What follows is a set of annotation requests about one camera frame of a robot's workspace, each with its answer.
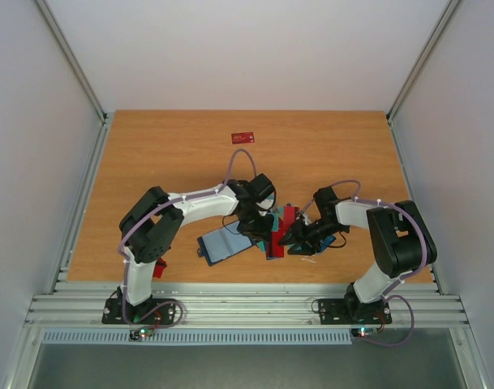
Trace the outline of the dark blue card holder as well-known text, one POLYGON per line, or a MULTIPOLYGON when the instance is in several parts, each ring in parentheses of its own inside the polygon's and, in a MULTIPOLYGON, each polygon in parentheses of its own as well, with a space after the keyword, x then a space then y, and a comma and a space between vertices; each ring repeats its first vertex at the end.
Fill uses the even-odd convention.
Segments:
POLYGON ((225 227, 214 230, 197 238, 199 258, 205 259, 212 267, 254 246, 254 242, 238 233, 232 232, 225 227))

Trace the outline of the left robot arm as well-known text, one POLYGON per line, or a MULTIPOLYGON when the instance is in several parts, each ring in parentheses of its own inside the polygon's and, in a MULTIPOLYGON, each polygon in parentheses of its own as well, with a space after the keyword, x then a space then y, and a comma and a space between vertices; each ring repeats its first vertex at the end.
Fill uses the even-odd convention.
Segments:
POLYGON ((253 243, 268 242, 273 206, 266 201, 276 197, 274 184, 263 174, 181 194, 159 186, 146 191, 119 224, 124 275, 118 295, 124 323, 141 323, 156 310, 150 308, 155 263, 170 250, 180 228, 215 216, 236 216, 240 236, 253 243))

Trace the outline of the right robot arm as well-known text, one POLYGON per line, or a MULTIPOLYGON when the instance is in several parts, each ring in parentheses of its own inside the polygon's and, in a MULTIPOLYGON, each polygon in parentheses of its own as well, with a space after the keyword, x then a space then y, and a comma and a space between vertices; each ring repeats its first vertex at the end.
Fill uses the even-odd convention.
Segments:
POLYGON ((420 273, 437 259, 436 244, 415 202, 386 203, 353 195, 340 199, 331 186, 313 196, 320 218, 306 223, 297 216, 288 227, 281 246, 292 255, 314 255, 324 241, 350 228, 368 230, 374 263, 350 283, 341 299, 320 299, 318 314, 323 324, 390 323, 387 297, 406 279, 420 273))

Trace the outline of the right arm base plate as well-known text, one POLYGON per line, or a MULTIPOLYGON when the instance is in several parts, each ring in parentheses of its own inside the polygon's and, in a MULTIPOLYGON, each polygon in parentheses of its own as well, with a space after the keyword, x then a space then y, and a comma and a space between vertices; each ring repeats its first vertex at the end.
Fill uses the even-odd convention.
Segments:
POLYGON ((389 304, 383 301, 365 304, 341 298, 319 299, 318 315, 322 325, 387 325, 393 321, 389 304))

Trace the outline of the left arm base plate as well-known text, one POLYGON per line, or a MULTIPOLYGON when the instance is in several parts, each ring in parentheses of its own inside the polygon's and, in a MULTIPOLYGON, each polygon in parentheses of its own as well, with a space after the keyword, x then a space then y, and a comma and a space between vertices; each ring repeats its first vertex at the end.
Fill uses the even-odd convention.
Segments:
MULTIPOLYGON (((178 313, 179 308, 173 299, 151 297, 137 306, 126 304, 127 319, 133 325, 170 325, 178 313)), ((105 301, 101 322, 106 325, 127 324, 122 316, 122 298, 114 297, 105 301)))

